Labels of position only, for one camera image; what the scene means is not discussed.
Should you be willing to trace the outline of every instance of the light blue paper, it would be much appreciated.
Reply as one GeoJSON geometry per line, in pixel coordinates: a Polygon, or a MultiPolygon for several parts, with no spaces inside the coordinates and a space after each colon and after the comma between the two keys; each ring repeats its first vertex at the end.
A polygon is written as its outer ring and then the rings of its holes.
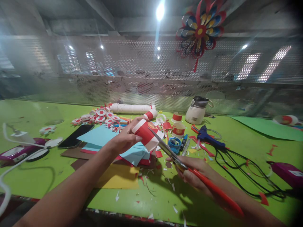
{"type": "MultiPolygon", "coordinates": [[[[106,126],[101,125],[84,135],[79,136],[77,139],[87,142],[85,149],[92,151],[99,151],[100,147],[103,147],[108,141],[114,138],[117,134],[106,126]]],[[[139,142],[131,147],[128,151],[120,154],[122,158],[129,161],[134,166],[137,166],[142,158],[149,159],[150,153],[144,147],[144,145],[139,142]]]]}

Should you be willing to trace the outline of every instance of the white kettle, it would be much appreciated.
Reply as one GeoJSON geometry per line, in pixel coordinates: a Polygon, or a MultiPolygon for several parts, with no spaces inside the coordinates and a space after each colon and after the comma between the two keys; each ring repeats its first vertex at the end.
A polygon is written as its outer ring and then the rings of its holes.
{"type": "Polygon", "coordinates": [[[192,104],[190,105],[190,107],[186,112],[185,120],[190,124],[195,124],[195,125],[201,124],[203,121],[203,117],[205,115],[205,108],[207,104],[210,107],[214,107],[211,100],[207,98],[202,98],[201,96],[195,96],[192,99],[192,104]]]}

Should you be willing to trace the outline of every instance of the yellow paper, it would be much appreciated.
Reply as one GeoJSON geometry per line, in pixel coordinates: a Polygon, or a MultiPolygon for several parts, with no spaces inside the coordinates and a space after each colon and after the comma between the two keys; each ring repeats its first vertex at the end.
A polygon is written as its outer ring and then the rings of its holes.
{"type": "Polygon", "coordinates": [[[197,150],[196,149],[189,149],[188,150],[190,153],[195,153],[197,150]]]}
{"type": "Polygon", "coordinates": [[[111,164],[100,177],[95,187],[107,189],[138,189],[139,184],[136,173],[139,173],[139,170],[139,167],[111,164]]]}

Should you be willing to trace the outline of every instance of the hand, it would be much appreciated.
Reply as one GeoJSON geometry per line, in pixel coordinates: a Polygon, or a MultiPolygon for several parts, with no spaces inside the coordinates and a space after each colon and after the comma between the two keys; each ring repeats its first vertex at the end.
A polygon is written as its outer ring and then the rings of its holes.
{"type": "Polygon", "coordinates": [[[136,136],[132,133],[133,127],[142,119],[149,121],[147,117],[136,117],[132,122],[127,125],[117,136],[112,138],[105,146],[107,149],[112,150],[115,154],[119,155],[126,152],[136,143],[142,140],[142,137],[136,136]]]}
{"type": "MultiPolygon", "coordinates": [[[[178,158],[184,165],[191,169],[198,170],[212,181],[217,181],[218,178],[221,178],[221,176],[202,159],[190,158],[185,156],[178,156],[178,158]]],[[[202,181],[200,181],[200,179],[196,177],[192,172],[190,172],[189,170],[185,170],[184,172],[182,172],[179,168],[176,169],[178,172],[178,176],[183,179],[185,183],[188,183],[192,187],[201,190],[209,197],[215,198],[215,195],[213,195],[212,191],[208,187],[206,187],[206,185],[202,183],[202,181]]]]}

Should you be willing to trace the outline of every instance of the phone screen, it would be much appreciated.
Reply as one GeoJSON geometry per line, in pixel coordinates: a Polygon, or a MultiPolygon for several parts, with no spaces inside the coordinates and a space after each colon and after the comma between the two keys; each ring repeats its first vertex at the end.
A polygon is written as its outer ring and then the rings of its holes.
{"type": "Polygon", "coordinates": [[[58,146],[58,149],[77,147],[81,143],[81,140],[78,140],[77,137],[87,133],[93,127],[94,125],[81,125],[58,146]]]}

